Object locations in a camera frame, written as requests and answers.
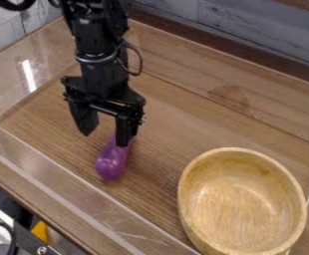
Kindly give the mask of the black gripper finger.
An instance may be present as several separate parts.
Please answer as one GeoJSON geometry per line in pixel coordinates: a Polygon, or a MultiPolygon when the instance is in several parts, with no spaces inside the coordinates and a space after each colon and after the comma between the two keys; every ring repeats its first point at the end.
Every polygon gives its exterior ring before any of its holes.
{"type": "Polygon", "coordinates": [[[71,115],[79,132],[88,136],[99,125],[97,111],[87,102],[80,102],[73,98],[68,98],[71,115]]]}
{"type": "Polygon", "coordinates": [[[143,124],[144,113],[139,111],[123,112],[116,116],[116,146],[125,147],[137,135],[143,124]]]}

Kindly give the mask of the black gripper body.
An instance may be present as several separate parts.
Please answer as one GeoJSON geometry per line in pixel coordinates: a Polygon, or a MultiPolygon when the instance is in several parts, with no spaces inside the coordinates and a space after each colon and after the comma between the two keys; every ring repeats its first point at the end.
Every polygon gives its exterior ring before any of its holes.
{"type": "Polygon", "coordinates": [[[65,76],[65,101],[73,98],[87,102],[97,112],[119,115],[120,112],[144,112],[144,97],[131,88],[129,76],[140,72],[129,70],[128,55],[109,56],[76,55],[80,64],[80,76],[65,76]]]}

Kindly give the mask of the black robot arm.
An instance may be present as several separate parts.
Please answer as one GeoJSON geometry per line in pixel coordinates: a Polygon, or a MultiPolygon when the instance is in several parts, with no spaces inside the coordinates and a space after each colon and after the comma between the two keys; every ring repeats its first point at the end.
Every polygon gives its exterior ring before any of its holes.
{"type": "Polygon", "coordinates": [[[75,59],[81,75],[65,76],[64,98],[81,134],[99,125],[99,114],[115,118],[115,143],[124,147],[143,123],[144,97],[131,88],[128,51],[124,39],[128,15],[120,0],[48,0],[61,10],[75,40],[75,59]]]}

